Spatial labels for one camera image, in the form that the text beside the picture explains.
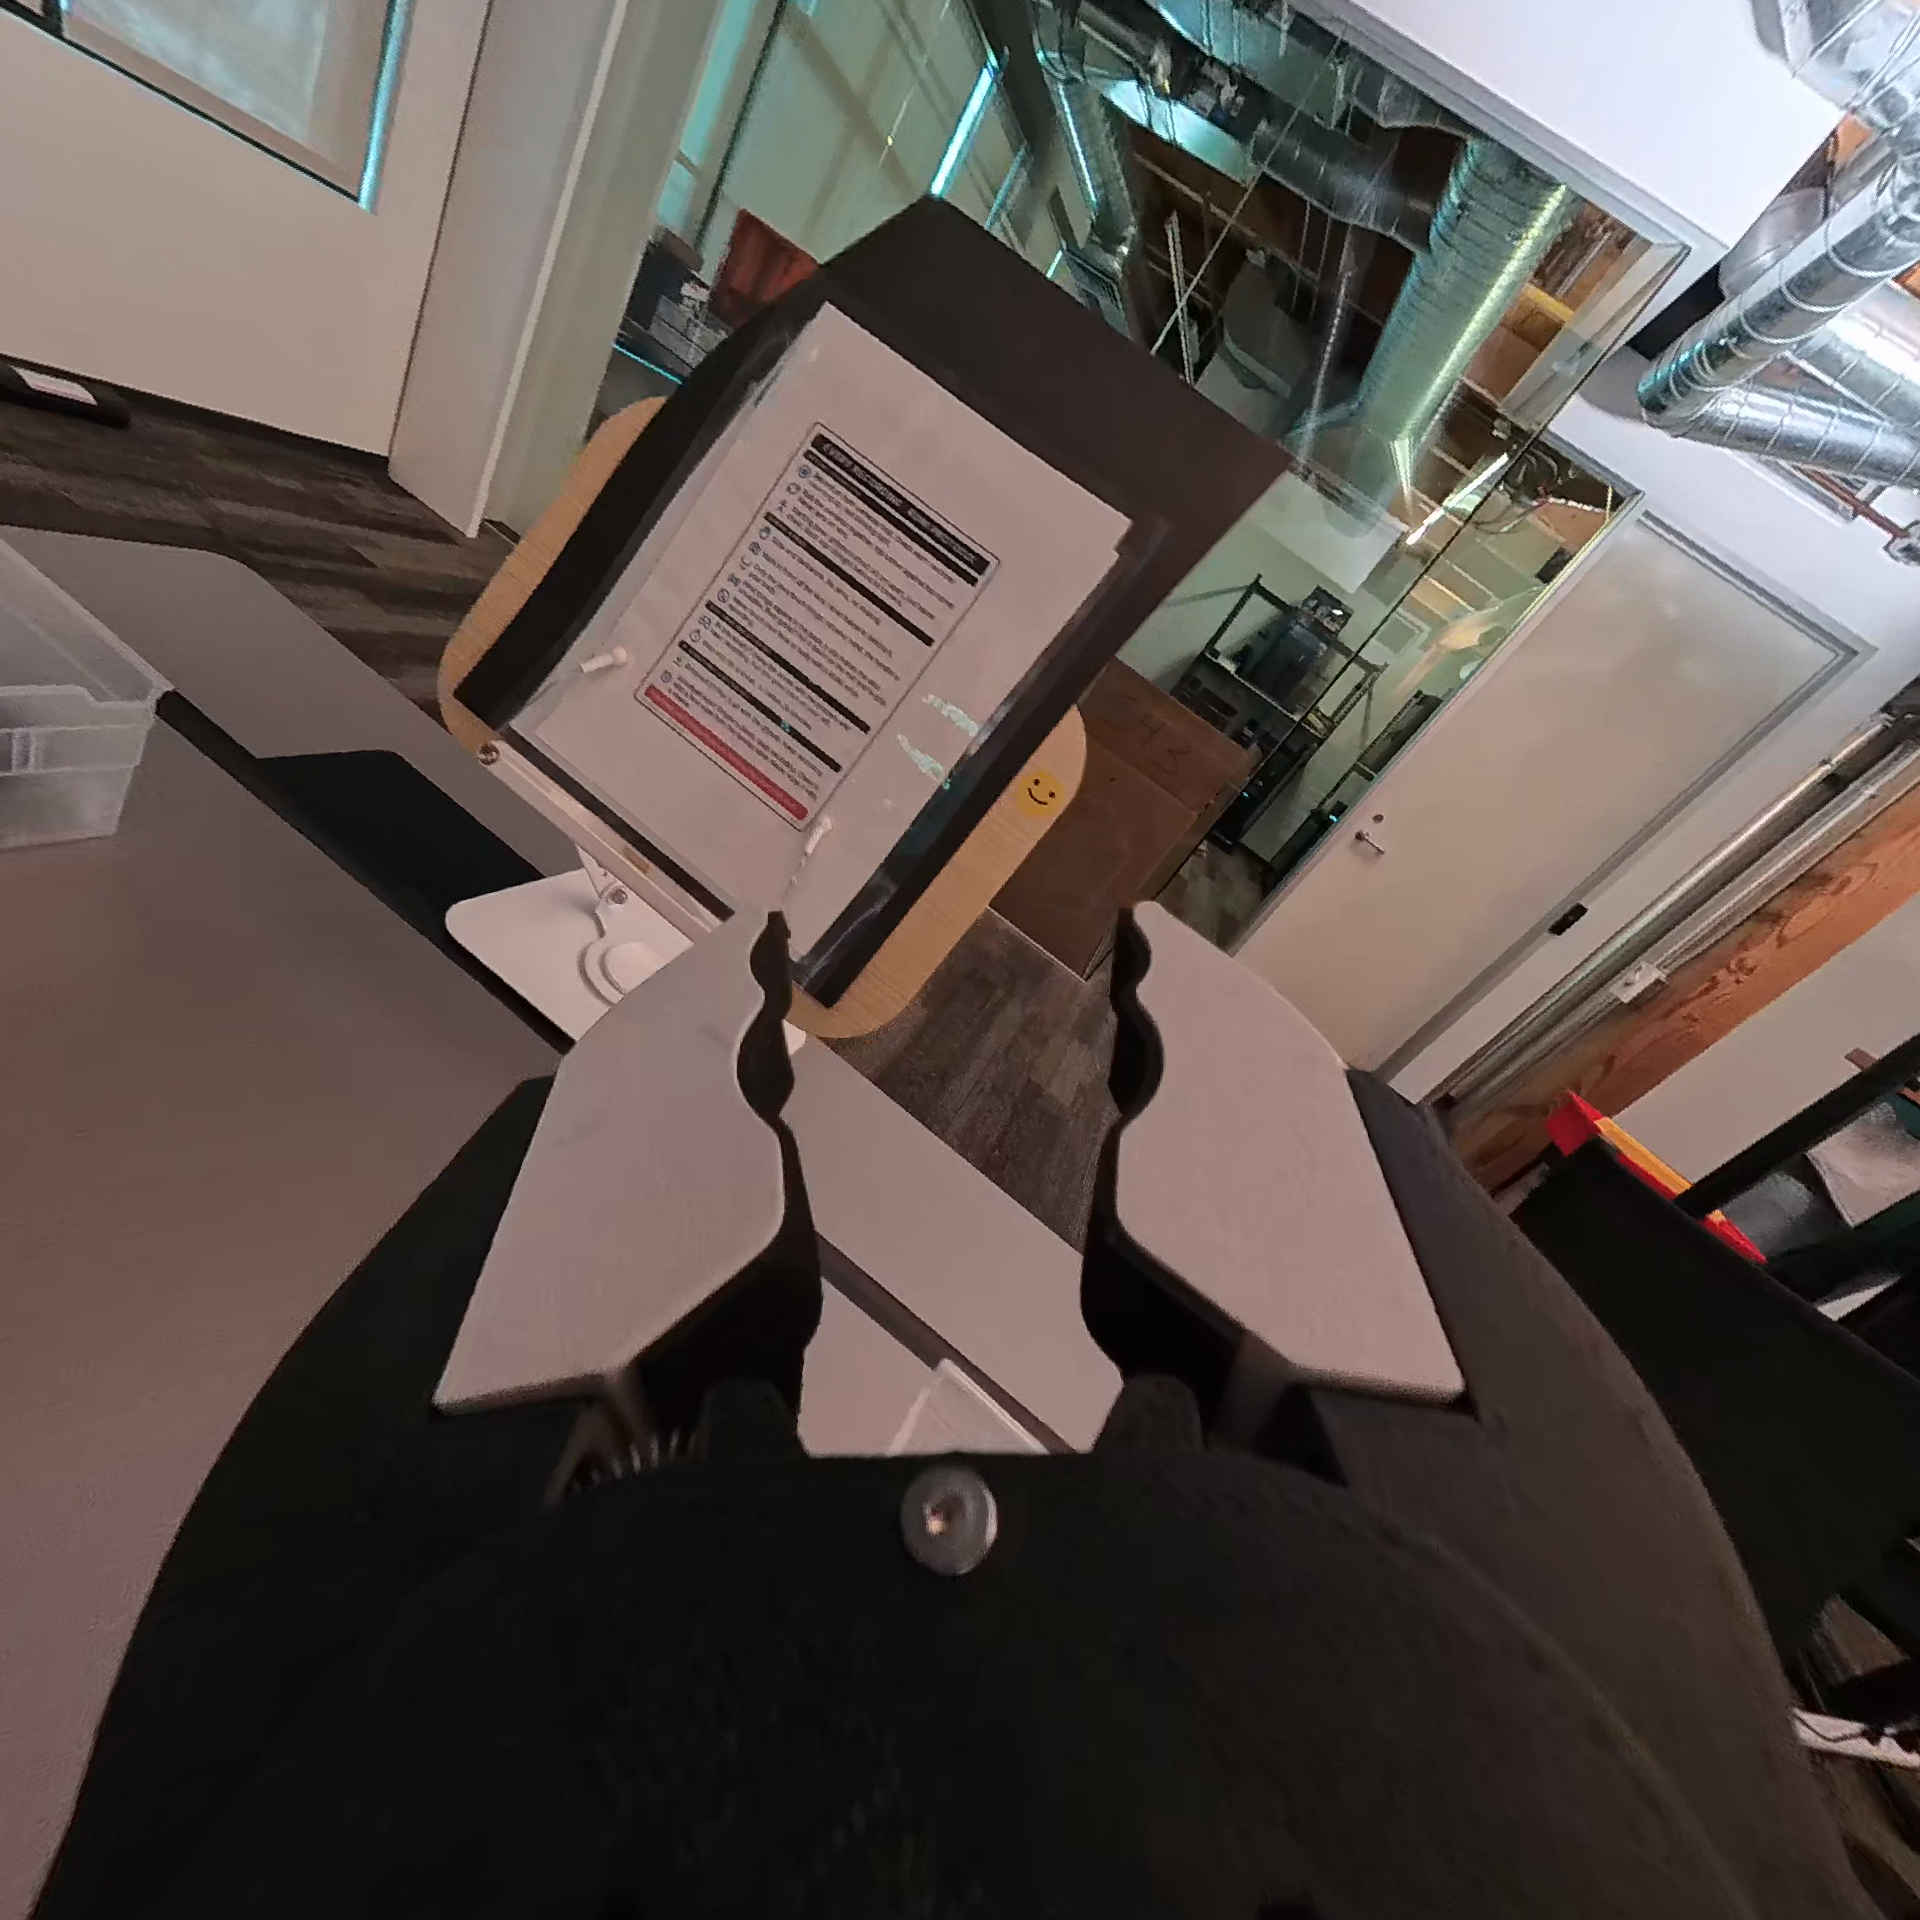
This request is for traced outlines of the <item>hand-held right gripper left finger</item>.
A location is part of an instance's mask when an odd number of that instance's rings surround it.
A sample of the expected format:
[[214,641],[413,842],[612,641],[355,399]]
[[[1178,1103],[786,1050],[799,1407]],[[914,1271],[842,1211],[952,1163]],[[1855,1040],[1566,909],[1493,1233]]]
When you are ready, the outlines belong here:
[[742,912],[635,984],[551,1079],[437,1385],[440,1411],[799,1408],[823,1264],[784,1106],[784,914]]

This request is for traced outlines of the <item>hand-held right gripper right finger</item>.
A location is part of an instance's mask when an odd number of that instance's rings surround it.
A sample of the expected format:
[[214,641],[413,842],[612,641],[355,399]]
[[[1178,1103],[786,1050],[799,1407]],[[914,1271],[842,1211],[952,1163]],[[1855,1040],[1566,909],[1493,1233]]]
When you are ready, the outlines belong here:
[[1111,952],[1115,1116],[1082,1312],[1124,1380],[1198,1407],[1328,1388],[1452,1407],[1467,1383],[1349,1068],[1260,977],[1157,904]]

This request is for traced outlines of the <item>clear plastic bin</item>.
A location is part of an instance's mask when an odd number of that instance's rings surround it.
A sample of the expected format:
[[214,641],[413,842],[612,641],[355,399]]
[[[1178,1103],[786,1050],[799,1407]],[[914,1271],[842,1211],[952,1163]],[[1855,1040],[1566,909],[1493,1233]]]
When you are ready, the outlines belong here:
[[2,850],[117,833],[167,679],[2,546]]

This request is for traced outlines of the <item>black monitor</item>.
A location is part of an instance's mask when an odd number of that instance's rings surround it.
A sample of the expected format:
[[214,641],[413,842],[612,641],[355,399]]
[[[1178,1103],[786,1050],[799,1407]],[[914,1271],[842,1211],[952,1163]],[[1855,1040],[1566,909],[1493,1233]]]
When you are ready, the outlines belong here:
[[1112,573],[1040,664],[1038,703],[1000,733],[984,770],[965,777],[963,797],[886,860],[855,940],[813,967],[788,935],[795,991],[835,1003],[1066,711],[1277,485],[1282,455],[957,211],[926,200],[779,295],[662,400],[502,643],[460,685],[498,736],[511,736],[515,713],[581,635],[612,564],[635,559],[659,527],[747,379],[770,373],[824,307],[1127,520]]

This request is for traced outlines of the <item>white monitor stand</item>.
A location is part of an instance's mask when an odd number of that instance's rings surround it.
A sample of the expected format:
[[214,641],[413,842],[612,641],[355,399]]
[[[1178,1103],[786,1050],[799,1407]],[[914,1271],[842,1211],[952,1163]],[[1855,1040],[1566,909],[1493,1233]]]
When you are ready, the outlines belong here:
[[755,953],[795,908],[804,937],[851,900],[846,836],[828,811],[788,823],[732,770],[653,723],[620,738],[635,765],[575,773],[546,746],[500,736],[494,780],[562,827],[575,865],[446,912],[455,944],[572,1040],[634,1003],[661,1029],[710,1040],[767,1024],[791,1055],[786,932],[774,986]]

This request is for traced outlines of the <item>red and yellow bin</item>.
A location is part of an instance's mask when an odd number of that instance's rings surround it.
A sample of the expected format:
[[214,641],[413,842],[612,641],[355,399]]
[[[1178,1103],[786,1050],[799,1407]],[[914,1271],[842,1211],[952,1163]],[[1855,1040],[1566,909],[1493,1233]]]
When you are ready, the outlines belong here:
[[[1691,1191],[1691,1180],[1671,1168],[1663,1160],[1652,1155],[1638,1138],[1626,1132],[1619,1120],[1603,1116],[1582,1095],[1563,1095],[1547,1112],[1543,1123],[1551,1151],[1562,1160],[1570,1160],[1584,1146],[1604,1146],[1610,1155],[1668,1202]],[[1699,1223],[1724,1242],[1740,1257],[1764,1264],[1766,1255],[1749,1240],[1724,1211],[1710,1211]]]

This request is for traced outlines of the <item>brown cardboard box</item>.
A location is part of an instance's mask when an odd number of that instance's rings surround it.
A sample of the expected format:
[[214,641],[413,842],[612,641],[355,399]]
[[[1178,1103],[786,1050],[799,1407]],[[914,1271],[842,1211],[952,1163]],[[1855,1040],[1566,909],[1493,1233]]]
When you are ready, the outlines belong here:
[[1087,736],[1083,780],[991,909],[1090,977],[1123,908],[1164,889],[1238,795],[1256,754],[1119,660],[1076,711]]

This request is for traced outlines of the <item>wooden rounded board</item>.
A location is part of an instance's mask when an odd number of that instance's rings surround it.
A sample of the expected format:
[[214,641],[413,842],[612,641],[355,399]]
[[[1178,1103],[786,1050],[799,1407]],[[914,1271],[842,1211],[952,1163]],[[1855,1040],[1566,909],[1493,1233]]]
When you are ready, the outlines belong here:
[[[637,856],[626,842],[586,808],[560,791],[557,780],[541,775],[526,753],[511,747],[490,723],[468,711],[460,685],[502,643],[509,621],[520,612],[534,587],[557,562],[567,539],[581,529],[589,505],[608,490],[612,473],[626,460],[646,426],[661,415],[662,400],[639,400],[604,420],[587,439],[560,493],[519,537],[491,584],[480,593],[438,664],[438,716],[446,732],[468,749],[483,769],[506,784],[519,801],[560,827],[575,850],[589,856],[612,881],[645,900],[667,924],[690,940],[701,940],[716,924],[716,909],[690,899],[686,888],[666,877],[659,856]],[[1087,764],[1087,736],[1075,706],[1026,756],[1020,773],[1003,787],[988,815],[970,831],[960,850],[947,857],[927,889],[906,912],[896,930],[875,952],[835,1003],[821,1003],[794,991],[788,1024],[813,1040],[855,1040],[890,1024],[927,986],[935,969],[990,909],[998,889],[1029,860],[1052,820],[1029,820],[1015,808],[1012,787],[1029,765],[1050,769],[1072,781],[1072,797]]]

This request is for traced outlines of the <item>white door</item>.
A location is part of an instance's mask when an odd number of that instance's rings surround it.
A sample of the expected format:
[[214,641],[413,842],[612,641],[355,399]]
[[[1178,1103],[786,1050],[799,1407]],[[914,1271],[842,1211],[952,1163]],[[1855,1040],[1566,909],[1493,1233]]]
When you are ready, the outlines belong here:
[[1405,1059],[1864,657],[1638,513],[1340,816],[1236,957],[1346,1064]]

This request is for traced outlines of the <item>wooden beam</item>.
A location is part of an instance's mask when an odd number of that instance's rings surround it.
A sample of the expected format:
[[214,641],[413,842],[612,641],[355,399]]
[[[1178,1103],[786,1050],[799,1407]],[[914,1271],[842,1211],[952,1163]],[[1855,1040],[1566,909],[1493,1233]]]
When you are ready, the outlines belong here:
[[1908,780],[1898,797],[1688,957],[1644,1009],[1604,1015],[1595,1040],[1572,1040],[1546,1068],[1527,1071],[1519,1091],[1501,1095],[1487,1117],[1452,1120],[1456,1153],[1480,1184],[1506,1184],[1547,1147],[1546,1120],[1563,1095],[1587,1097],[1610,1117],[1622,1116],[1906,908],[1915,889],[1917,797]]

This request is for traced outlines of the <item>black shelf rack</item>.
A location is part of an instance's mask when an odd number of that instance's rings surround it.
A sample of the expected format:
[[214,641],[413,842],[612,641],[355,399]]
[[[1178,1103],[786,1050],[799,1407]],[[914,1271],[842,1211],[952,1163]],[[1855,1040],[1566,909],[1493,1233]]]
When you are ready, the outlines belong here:
[[1430,690],[1413,690],[1388,709],[1388,664],[1346,641],[1350,618],[1325,587],[1288,604],[1253,579],[1171,690],[1253,756],[1207,844],[1244,857],[1271,888],[1442,705]]

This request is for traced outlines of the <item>white instruction sheet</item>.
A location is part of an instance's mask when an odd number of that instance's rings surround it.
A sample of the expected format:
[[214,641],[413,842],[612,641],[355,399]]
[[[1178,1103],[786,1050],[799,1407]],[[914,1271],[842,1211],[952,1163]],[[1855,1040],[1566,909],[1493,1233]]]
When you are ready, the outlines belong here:
[[511,736],[813,967],[963,797],[1127,520],[824,307],[749,375]]

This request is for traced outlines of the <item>small black floor box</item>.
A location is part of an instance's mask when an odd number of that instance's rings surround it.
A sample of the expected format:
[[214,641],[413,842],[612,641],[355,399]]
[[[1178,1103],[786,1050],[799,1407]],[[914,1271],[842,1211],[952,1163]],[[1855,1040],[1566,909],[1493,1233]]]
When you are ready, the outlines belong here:
[[128,429],[128,399],[88,377],[36,368],[11,354],[2,356],[2,402],[15,409],[78,418],[109,429]]

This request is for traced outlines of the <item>frosted window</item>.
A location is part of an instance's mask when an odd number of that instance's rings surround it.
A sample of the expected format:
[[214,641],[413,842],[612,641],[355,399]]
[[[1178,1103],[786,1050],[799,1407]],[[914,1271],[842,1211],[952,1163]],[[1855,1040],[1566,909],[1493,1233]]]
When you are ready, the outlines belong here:
[[7,11],[359,208],[374,203],[412,5],[52,2]]

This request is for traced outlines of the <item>black metal frame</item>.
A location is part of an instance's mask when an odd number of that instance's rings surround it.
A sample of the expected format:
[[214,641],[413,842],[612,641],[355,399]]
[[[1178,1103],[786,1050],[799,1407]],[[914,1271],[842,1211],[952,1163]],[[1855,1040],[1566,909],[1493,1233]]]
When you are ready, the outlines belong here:
[[1915,1346],[1915,1195],[1821,1242],[1758,1255],[1712,1220],[1787,1161],[1830,1140],[1845,1123],[1893,1097],[1914,1104],[1917,1039],[1863,1066],[1845,1083],[1780,1120],[1682,1191],[1650,1184],[1603,1138],[1566,1155],[1514,1213],[1515,1228],[1566,1280],[1579,1263],[1603,1275],[1648,1275],[1662,1259],[1685,1267],[1730,1257],[1734,1273],[1766,1280],[1799,1304],[1885,1352]]

